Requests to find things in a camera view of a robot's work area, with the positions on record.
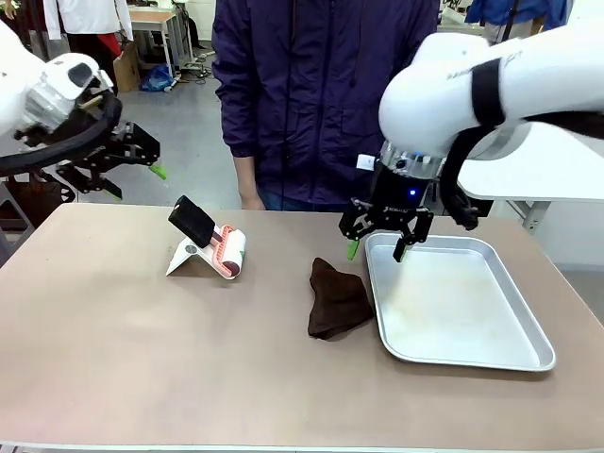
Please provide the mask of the person's right hand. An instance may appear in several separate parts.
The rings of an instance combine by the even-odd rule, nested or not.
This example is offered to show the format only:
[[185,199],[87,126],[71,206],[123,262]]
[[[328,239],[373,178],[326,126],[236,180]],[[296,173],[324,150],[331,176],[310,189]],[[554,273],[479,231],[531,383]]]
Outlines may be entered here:
[[256,188],[240,190],[243,210],[265,210],[264,203]]

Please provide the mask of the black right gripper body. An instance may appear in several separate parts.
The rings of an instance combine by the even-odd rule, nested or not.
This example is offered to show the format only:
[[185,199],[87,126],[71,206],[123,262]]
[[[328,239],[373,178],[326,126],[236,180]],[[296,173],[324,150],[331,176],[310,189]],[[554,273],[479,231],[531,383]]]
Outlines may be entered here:
[[369,212],[383,217],[400,214],[411,219],[423,208],[430,182],[430,179],[397,174],[379,162],[372,182]]

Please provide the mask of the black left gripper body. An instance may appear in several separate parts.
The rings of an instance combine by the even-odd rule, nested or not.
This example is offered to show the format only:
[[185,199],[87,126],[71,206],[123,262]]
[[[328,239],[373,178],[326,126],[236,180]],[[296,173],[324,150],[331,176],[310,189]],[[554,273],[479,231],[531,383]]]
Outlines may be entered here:
[[138,143],[140,133],[135,127],[125,127],[114,130],[109,139],[98,145],[93,151],[79,158],[63,159],[59,164],[73,164],[76,166],[118,166],[122,164],[134,165],[141,162],[137,150],[141,147]]

